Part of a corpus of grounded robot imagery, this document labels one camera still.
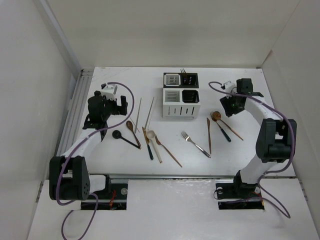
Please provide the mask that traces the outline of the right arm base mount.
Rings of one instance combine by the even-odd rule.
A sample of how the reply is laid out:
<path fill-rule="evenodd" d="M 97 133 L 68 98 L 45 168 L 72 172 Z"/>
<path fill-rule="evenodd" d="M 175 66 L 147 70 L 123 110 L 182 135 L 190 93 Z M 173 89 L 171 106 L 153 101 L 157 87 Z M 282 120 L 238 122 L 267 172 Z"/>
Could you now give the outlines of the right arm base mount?
<path fill-rule="evenodd" d="M 264 210 L 261 191 L 257 184 L 236 186 L 231 182 L 216 182 L 219 210 Z"/>

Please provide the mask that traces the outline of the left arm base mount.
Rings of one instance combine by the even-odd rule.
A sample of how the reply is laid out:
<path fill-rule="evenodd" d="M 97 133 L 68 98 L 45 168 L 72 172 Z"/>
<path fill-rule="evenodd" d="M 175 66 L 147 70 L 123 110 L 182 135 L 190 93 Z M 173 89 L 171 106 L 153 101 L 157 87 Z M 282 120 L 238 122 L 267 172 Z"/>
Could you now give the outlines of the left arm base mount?
<path fill-rule="evenodd" d="M 98 198 L 97 210 L 126 210 L 128 196 L 128 181 L 112 179 L 107 175 L 89 175 L 90 195 L 80 204 L 81 210 L 94 210 L 96 194 Z"/>

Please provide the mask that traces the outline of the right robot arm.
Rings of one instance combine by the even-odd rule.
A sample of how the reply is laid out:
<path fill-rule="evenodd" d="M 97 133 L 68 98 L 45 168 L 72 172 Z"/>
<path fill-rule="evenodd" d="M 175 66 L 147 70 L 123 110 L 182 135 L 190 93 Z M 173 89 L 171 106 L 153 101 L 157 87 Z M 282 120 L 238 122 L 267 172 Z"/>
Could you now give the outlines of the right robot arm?
<path fill-rule="evenodd" d="M 253 197 L 259 178 L 278 163 L 295 153 L 297 123 L 285 119 L 269 106 L 260 92 L 253 90 L 250 78 L 221 85 L 226 96 L 220 99 L 225 115 L 231 117 L 242 111 L 249 112 L 260 130 L 255 144 L 255 155 L 246 167 L 239 170 L 231 183 L 218 183 L 218 199 L 246 199 Z"/>

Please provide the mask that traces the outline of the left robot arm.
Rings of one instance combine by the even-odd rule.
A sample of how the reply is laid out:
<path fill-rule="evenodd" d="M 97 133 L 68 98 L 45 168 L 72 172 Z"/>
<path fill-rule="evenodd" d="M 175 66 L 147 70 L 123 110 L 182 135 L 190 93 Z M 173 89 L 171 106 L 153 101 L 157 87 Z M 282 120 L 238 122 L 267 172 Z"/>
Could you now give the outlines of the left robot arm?
<path fill-rule="evenodd" d="M 88 115 L 80 137 L 61 156 L 49 162 L 49 196 L 52 200 L 84 201 L 90 194 L 100 198 L 111 195 L 112 186 L 106 175 L 90 175 L 86 160 L 107 133 L 107 120 L 111 115 L 127 115 L 127 99 L 120 97 L 117 105 L 114 94 L 95 91 L 88 99 Z"/>

